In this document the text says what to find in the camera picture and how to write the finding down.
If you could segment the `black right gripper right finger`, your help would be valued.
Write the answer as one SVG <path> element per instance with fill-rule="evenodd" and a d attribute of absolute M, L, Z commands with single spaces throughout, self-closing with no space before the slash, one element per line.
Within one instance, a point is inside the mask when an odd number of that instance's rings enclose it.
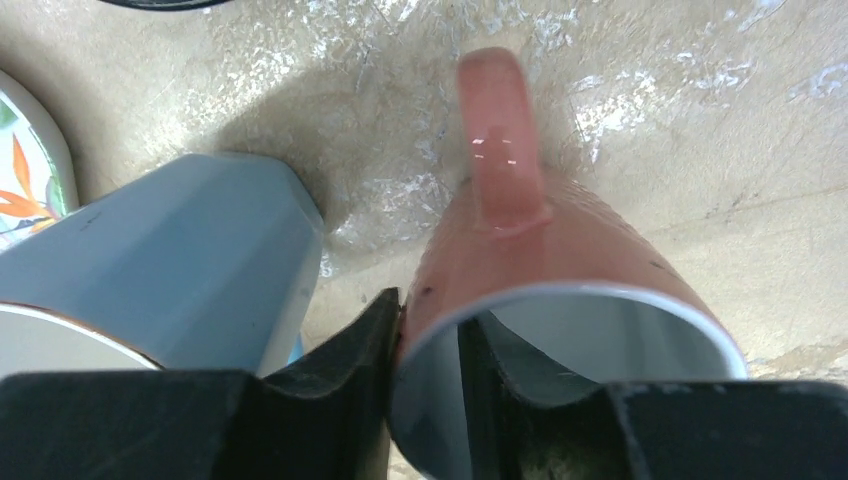
<path fill-rule="evenodd" d="M 476 479 L 843 479 L 847 391 L 821 381 L 612 382 L 491 316 L 458 330 Z"/>

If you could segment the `navy blue mug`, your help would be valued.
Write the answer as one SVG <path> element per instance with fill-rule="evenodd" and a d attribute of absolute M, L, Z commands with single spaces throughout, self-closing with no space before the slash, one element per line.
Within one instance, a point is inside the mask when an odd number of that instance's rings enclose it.
<path fill-rule="evenodd" d="M 229 0 L 102 0 L 104 3 L 143 11 L 179 12 L 200 10 Z"/>

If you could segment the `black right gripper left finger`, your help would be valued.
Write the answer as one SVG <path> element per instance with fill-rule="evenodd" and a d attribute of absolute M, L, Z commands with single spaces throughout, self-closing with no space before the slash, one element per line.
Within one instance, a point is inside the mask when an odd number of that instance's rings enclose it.
<path fill-rule="evenodd" d="M 1 384 L 5 479 L 384 479 L 399 292 L 263 378 L 20 374 Z"/>

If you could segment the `pink ceramic mug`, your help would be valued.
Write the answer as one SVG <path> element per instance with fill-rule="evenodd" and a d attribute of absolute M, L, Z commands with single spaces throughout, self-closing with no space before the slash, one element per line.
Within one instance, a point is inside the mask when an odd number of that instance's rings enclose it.
<path fill-rule="evenodd" d="M 471 176 L 416 271 L 390 396 L 409 463 L 431 479 L 485 474 L 461 371 L 473 328 L 546 406 L 606 382 L 746 378 L 736 342 L 670 263 L 597 195 L 543 165 L 516 56 L 465 54 L 457 87 Z"/>

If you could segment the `light blue ceramic mug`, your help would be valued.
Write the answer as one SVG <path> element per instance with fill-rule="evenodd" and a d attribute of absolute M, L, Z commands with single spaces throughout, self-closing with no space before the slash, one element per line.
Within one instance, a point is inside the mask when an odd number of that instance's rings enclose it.
<path fill-rule="evenodd" d="M 1 256 L 1 372 L 286 365 L 324 222 L 285 163 L 178 158 Z"/>

